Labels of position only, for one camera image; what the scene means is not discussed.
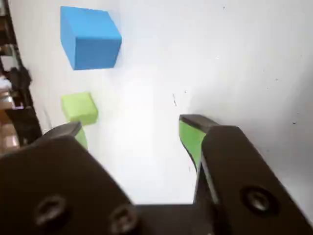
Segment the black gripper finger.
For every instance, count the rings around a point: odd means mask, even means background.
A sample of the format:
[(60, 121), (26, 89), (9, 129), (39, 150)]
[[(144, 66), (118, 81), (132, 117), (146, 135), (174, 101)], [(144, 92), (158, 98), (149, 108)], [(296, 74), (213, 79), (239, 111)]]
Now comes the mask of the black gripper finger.
[(138, 224), (126, 194), (72, 136), (0, 160), (3, 235), (132, 235)]
[(312, 226), (243, 131), (197, 114), (179, 117), (179, 138), (208, 192), (215, 235), (310, 235)]

